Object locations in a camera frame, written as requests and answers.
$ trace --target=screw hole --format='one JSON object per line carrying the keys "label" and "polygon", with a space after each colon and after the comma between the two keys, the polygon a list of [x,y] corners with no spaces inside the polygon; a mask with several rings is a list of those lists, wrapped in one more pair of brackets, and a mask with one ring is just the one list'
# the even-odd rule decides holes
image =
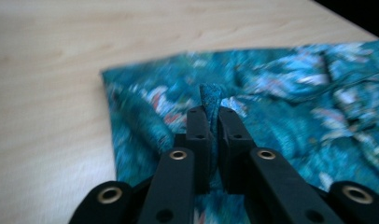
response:
{"label": "screw hole", "polygon": [[372,196],[360,188],[356,188],[353,186],[344,186],[343,193],[344,195],[346,195],[346,197],[357,203],[368,204],[373,202]]}
{"label": "screw hole", "polygon": [[268,151],[268,150],[261,150],[257,153],[257,155],[259,155],[259,157],[265,159],[265,160],[273,160],[276,156],[273,154],[272,151]]}
{"label": "screw hole", "polygon": [[114,203],[122,196],[122,190],[117,187],[102,189],[97,195],[99,203]]}
{"label": "screw hole", "polygon": [[311,220],[311,221],[313,221],[313,222],[315,222],[315,223],[321,223],[321,222],[324,222],[324,218],[323,218],[323,216],[321,216],[321,214],[318,213],[318,212],[315,211],[315,210],[307,210],[307,211],[305,212],[305,215],[306,215],[306,217],[307,217],[309,220]]}
{"label": "screw hole", "polygon": [[161,222],[161,223],[165,223],[165,222],[168,222],[170,220],[172,220],[173,218],[173,212],[170,211],[169,209],[163,209],[161,211],[159,211],[157,213],[157,215],[155,216],[155,218]]}
{"label": "screw hole", "polygon": [[187,153],[185,151],[173,151],[170,153],[170,158],[173,160],[181,161],[187,157]]}

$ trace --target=blue floral cloth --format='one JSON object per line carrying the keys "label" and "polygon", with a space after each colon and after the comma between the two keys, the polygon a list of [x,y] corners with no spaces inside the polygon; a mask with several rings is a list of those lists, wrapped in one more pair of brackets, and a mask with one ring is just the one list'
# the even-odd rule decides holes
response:
{"label": "blue floral cloth", "polygon": [[[379,40],[281,49],[186,52],[103,72],[118,181],[150,177],[186,112],[235,110],[260,147],[279,150],[310,184],[351,180],[379,193]],[[227,195],[213,147],[212,191],[196,223],[248,223],[243,196]]]}

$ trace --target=wooden table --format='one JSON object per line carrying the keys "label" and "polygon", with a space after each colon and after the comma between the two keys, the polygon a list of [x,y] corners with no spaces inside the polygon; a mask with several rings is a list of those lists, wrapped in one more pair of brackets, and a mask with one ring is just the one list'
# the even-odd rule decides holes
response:
{"label": "wooden table", "polygon": [[0,0],[0,223],[67,223],[115,178],[101,69],[374,39],[308,0]]}

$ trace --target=teal floral fabric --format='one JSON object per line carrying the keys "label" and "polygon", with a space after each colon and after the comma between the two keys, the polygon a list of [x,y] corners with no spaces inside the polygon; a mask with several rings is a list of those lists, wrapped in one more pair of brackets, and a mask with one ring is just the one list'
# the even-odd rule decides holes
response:
{"label": "teal floral fabric", "polygon": [[[379,40],[280,49],[185,52],[103,72],[117,178],[135,186],[155,172],[186,112],[235,110],[260,147],[280,151],[310,184],[351,180],[379,193]],[[242,195],[219,182],[195,199],[195,223],[248,223]]]}

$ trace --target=wrinkled fabric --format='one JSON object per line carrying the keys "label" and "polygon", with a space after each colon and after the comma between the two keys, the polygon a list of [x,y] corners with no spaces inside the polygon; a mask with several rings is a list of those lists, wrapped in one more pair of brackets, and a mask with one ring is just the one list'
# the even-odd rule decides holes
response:
{"label": "wrinkled fabric", "polygon": [[195,223],[249,223],[227,195],[217,157],[218,107],[238,113],[260,147],[282,153],[310,184],[350,180],[379,193],[379,40],[281,49],[186,52],[103,72],[118,181],[154,174],[187,110],[203,105],[215,136],[212,191]]}

